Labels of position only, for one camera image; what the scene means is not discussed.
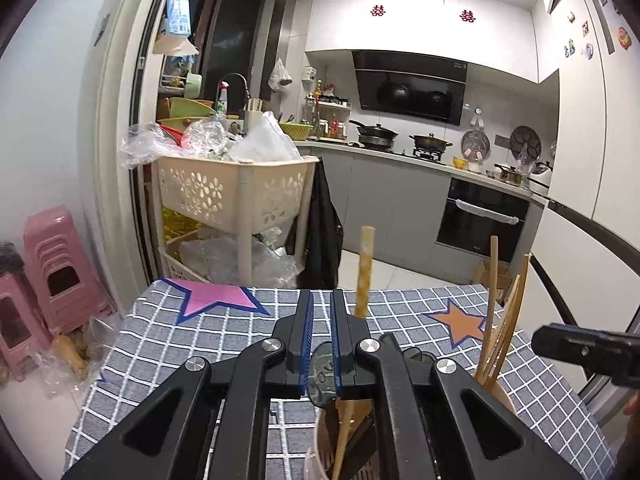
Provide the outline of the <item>patterned yellow chopstick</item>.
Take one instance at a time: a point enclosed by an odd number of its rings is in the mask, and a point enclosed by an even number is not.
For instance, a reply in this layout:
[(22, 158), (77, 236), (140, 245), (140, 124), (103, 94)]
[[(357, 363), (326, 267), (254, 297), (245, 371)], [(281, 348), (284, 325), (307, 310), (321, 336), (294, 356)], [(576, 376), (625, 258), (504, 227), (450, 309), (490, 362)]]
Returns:
[[(354, 310), (356, 318), (367, 317), (374, 252), (374, 237), (375, 228), (373, 226), (361, 227), (356, 306)], [(335, 448), (334, 465), (331, 477), (332, 480), (338, 480), (340, 478), (340, 472), (346, 453), (350, 424), (352, 423), (352, 415), (354, 414), (355, 409), (355, 402), (343, 401), (342, 407), (341, 426)]]

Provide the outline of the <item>metal spoon black handle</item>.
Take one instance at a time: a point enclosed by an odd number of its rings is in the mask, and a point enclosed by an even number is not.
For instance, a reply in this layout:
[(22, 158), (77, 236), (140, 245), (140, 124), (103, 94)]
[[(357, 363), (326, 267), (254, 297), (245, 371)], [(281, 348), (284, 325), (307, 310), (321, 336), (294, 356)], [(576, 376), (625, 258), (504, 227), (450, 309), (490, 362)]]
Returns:
[(436, 358), (427, 351), (422, 351), (418, 347), (410, 347), (402, 352), (408, 372), (414, 382), (418, 382), (418, 377), (430, 377), (431, 370), (436, 362)]
[(336, 398), (333, 348), (329, 341), (322, 342), (311, 353), (307, 396), (317, 408), (325, 408)]

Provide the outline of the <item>plain wooden chopstick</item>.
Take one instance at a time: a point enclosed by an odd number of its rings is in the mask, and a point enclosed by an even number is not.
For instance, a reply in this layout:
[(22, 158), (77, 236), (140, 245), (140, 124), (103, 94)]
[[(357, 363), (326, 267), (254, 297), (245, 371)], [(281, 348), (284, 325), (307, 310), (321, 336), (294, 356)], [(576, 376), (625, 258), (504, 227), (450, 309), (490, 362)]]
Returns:
[(489, 289), (488, 304), (485, 326), (485, 337), (483, 340), (482, 374), (478, 376), (482, 385), (488, 384), (488, 364), (492, 347), (492, 322), (494, 322), (495, 303), (498, 282), (498, 237), (493, 235), (490, 238), (490, 260), (489, 260)]

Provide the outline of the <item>black jacket on rack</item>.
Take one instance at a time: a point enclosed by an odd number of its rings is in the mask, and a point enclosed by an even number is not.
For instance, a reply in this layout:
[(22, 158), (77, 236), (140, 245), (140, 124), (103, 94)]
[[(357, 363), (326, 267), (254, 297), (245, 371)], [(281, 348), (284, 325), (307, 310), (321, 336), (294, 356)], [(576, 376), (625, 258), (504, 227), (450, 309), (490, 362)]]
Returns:
[(336, 289), (343, 240), (342, 222), (332, 202), (323, 160), (319, 159), (311, 188), (303, 270), (286, 287)]

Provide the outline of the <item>blue checkered tablecloth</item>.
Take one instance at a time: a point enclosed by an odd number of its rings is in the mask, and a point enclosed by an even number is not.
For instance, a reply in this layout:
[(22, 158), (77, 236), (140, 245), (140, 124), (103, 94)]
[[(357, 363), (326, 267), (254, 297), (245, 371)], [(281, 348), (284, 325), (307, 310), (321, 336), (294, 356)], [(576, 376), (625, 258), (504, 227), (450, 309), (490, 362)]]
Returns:
[[(258, 312), (213, 307), (193, 318), (181, 310), (184, 293), (154, 282), (134, 303), (91, 385), (65, 445), (73, 466), (153, 389), (191, 356), (210, 362), (230, 359), (271, 334), (274, 323), (294, 313), (295, 289), (255, 288)], [(452, 306), (484, 315), (488, 293), (480, 285), (378, 289), (370, 293), (367, 322), (372, 334), (391, 332), (401, 347), (417, 346), (448, 356), (474, 370), (480, 343), (453, 344), (448, 327), (434, 314)], [(534, 355), (529, 338), (517, 330), (498, 379), (516, 414), (586, 479), (605, 479), (614, 457), (597, 423), (560, 371)]]

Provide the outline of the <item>beige plastic basket rack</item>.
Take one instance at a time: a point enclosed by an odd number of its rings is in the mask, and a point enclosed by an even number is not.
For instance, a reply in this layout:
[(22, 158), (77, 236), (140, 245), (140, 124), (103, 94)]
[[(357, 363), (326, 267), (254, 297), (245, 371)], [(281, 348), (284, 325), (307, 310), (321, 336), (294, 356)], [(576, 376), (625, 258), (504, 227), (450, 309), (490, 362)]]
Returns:
[(163, 157), (154, 162), (162, 205), (238, 241), (240, 283), (254, 284), (253, 235), (295, 219), (295, 259), (305, 262), (314, 173), (319, 159), (223, 162)]

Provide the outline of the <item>green basket on counter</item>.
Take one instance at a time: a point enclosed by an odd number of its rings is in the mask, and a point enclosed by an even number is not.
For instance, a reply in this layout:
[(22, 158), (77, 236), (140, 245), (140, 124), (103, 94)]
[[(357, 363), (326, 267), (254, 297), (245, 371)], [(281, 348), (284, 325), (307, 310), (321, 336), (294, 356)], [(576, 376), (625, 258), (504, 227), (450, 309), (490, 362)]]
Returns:
[(309, 124), (298, 124), (297, 122), (280, 122), (282, 131), (293, 141), (306, 141), (314, 127)]

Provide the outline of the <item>built-in black oven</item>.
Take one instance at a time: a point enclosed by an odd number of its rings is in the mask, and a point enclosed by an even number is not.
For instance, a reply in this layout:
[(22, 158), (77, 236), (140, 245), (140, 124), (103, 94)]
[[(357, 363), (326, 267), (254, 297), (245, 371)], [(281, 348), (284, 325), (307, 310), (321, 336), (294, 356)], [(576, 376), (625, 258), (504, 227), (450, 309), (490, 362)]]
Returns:
[(440, 244), (490, 256), (490, 238), (498, 237), (498, 259), (510, 262), (524, 228), (529, 202), (453, 178), (437, 235)]

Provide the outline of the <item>black wok on stove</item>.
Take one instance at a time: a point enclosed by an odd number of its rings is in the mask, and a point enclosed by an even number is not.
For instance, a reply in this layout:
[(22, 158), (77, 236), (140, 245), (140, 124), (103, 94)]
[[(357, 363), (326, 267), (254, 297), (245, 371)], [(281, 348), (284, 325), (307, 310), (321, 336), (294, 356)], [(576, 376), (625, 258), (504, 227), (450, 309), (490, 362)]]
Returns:
[(353, 119), (349, 123), (357, 127), (358, 142), (365, 148), (379, 151), (390, 151), (393, 148), (397, 136), (395, 131), (387, 129), (381, 124), (365, 125)]

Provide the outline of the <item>tall pink plastic stool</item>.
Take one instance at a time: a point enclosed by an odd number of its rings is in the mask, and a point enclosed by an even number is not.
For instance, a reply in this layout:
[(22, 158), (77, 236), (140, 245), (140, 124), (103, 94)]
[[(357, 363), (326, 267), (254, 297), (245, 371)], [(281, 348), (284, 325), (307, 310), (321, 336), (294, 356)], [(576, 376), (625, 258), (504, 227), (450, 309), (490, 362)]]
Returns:
[(111, 312), (66, 207), (28, 217), (23, 242), (27, 277), (51, 335), (67, 334)]

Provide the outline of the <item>black pot on stove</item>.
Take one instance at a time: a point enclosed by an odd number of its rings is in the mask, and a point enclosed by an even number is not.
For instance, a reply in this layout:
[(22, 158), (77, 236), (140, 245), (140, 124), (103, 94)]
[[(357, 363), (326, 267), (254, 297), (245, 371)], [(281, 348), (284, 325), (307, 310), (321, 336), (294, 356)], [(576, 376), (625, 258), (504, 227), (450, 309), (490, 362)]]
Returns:
[(436, 138), (433, 133), (430, 133), (428, 136), (410, 136), (410, 139), (413, 140), (416, 150), (438, 153), (439, 155), (451, 146), (450, 142)]

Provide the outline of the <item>short pink plastic stool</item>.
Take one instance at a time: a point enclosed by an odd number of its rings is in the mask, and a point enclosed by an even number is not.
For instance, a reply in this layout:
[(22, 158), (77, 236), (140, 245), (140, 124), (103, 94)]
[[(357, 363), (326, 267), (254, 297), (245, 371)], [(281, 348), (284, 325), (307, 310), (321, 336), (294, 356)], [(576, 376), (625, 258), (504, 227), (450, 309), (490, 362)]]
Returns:
[(22, 382), (28, 350), (48, 350), (52, 336), (44, 322), (37, 296), (24, 274), (2, 273), (1, 356), (12, 376)]

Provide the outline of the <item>black range hood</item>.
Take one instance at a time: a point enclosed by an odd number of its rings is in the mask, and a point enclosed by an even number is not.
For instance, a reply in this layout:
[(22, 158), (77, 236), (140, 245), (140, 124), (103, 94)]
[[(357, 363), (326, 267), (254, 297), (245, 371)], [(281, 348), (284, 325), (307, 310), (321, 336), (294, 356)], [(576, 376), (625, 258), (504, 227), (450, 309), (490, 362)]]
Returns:
[(460, 124), (468, 64), (409, 52), (352, 51), (363, 110)]

